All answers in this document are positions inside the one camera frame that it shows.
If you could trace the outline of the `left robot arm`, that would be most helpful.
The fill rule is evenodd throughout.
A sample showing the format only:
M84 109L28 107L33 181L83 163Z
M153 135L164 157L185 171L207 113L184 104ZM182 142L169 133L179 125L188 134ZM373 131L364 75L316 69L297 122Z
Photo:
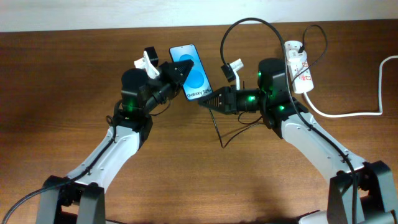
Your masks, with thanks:
M132 68L121 78L121 100L107 116L109 129L96 149L66 177L49 177L40 197L37 223L107 223L105 193L124 163L149 136L151 111L173 99L193 68L192 60L165 62L155 77Z

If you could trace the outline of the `blue Galaxy smartphone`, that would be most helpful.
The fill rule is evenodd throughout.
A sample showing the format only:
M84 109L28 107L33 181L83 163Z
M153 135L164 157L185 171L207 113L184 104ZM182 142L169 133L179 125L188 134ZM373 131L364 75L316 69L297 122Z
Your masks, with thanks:
M169 48L173 62L192 60L193 67L185 80L183 91L188 101L194 101L213 92L197 48L194 44Z

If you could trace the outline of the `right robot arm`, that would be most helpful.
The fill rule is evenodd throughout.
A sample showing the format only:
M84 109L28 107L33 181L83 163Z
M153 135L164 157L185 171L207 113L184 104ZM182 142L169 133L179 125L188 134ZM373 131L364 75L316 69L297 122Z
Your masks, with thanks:
M390 168L367 162L328 134L299 101L291 97L285 63L259 62L258 88L224 86L199 100L223 114L261 113L264 124L296 147L328 182L327 210L306 213L296 223L397 223L397 194Z

